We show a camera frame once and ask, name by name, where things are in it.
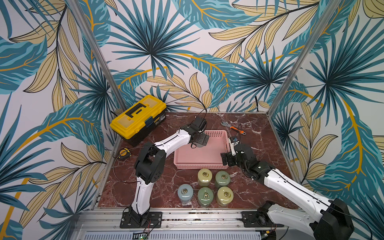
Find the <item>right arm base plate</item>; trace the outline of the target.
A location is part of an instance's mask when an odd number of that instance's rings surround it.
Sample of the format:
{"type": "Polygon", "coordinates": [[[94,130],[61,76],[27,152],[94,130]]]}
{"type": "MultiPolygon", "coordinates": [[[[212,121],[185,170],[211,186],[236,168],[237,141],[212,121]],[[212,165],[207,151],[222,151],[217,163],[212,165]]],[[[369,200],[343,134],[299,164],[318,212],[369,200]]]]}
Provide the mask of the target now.
{"type": "Polygon", "coordinates": [[[243,222],[245,228],[275,229],[284,227],[284,225],[273,223],[266,213],[259,213],[258,211],[241,212],[240,220],[243,222]]]}

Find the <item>olive tea canister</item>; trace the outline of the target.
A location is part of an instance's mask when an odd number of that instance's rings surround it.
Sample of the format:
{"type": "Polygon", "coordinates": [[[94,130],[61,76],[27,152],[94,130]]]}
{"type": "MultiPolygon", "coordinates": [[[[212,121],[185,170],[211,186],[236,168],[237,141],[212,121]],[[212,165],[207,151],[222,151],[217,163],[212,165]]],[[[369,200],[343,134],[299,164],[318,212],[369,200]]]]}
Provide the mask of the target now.
{"type": "Polygon", "coordinates": [[[200,169],[198,172],[198,184],[201,187],[208,187],[211,183],[213,174],[209,169],[200,169]]]}
{"type": "Polygon", "coordinates": [[[217,203],[221,207],[227,207],[234,199],[234,193],[229,187],[220,187],[217,192],[217,203]]]}

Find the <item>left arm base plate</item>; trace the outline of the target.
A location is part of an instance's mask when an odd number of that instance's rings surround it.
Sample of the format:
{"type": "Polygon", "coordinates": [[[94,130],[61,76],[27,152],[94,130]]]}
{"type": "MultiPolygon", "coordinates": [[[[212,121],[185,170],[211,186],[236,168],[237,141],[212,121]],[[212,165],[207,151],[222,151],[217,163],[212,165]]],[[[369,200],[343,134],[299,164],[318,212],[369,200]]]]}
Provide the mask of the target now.
{"type": "Polygon", "coordinates": [[[120,229],[156,229],[162,226],[162,212],[148,212],[139,216],[136,212],[124,212],[122,214],[120,229]]]}

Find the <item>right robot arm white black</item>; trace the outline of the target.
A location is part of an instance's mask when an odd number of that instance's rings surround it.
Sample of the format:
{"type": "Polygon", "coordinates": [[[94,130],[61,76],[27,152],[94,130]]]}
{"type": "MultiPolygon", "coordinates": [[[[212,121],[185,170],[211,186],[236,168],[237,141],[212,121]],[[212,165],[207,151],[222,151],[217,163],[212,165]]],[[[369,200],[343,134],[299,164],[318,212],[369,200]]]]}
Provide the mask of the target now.
{"type": "Polygon", "coordinates": [[[274,203],[265,204],[262,210],[271,222],[301,231],[316,240],[348,240],[354,232],[345,202],[312,192],[268,162],[257,160],[250,146],[239,141],[231,143],[230,151],[222,153],[221,158],[224,166],[239,167],[247,178],[275,190],[299,207],[292,210],[274,203]]]}

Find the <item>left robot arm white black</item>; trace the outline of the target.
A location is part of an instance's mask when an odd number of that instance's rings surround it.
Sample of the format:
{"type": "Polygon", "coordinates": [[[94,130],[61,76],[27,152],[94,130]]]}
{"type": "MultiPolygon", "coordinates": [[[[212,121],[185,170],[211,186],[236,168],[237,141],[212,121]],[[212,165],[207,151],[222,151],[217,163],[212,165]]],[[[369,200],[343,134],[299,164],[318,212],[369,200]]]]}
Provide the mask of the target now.
{"type": "Polygon", "coordinates": [[[206,126],[206,119],[195,117],[190,124],[180,127],[173,135],[156,143],[146,143],[142,147],[135,162],[137,187],[129,207],[137,222],[147,218],[153,186],[164,171],[166,158],[186,145],[206,146],[209,140],[205,134],[206,126]]]}

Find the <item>green tea canister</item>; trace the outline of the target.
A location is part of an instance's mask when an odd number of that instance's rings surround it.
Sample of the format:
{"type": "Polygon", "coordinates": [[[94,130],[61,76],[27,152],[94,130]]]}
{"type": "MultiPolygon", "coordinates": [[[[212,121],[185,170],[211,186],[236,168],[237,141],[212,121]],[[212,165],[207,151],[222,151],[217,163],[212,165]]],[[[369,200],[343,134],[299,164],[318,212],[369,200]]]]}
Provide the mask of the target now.
{"type": "Polygon", "coordinates": [[[198,191],[198,202],[201,207],[207,208],[214,199],[214,192],[208,187],[202,187],[198,191]]]}
{"type": "Polygon", "coordinates": [[[231,182],[231,177],[226,171],[219,171],[215,175],[215,187],[227,187],[231,182]]]}

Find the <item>pink plastic basket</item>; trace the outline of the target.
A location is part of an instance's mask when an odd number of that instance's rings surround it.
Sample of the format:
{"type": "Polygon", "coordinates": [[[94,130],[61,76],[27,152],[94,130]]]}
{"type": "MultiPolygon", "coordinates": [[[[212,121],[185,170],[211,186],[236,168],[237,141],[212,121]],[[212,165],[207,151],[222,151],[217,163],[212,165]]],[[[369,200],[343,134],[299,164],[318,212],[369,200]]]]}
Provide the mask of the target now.
{"type": "Polygon", "coordinates": [[[206,130],[205,134],[209,136],[206,146],[191,148],[183,146],[174,153],[174,165],[179,170],[200,170],[203,168],[209,170],[226,170],[221,153],[228,153],[230,145],[228,135],[225,130],[206,130]]]}

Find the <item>blue-grey tea canister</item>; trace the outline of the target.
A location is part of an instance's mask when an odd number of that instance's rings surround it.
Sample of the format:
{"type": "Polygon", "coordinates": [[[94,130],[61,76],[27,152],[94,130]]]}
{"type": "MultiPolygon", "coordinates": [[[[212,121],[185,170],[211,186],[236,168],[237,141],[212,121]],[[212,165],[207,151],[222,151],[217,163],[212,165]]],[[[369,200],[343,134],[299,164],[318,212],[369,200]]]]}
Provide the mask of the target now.
{"type": "Polygon", "coordinates": [[[178,188],[178,197],[183,204],[189,204],[193,198],[194,190],[189,184],[182,184],[178,188]]]}

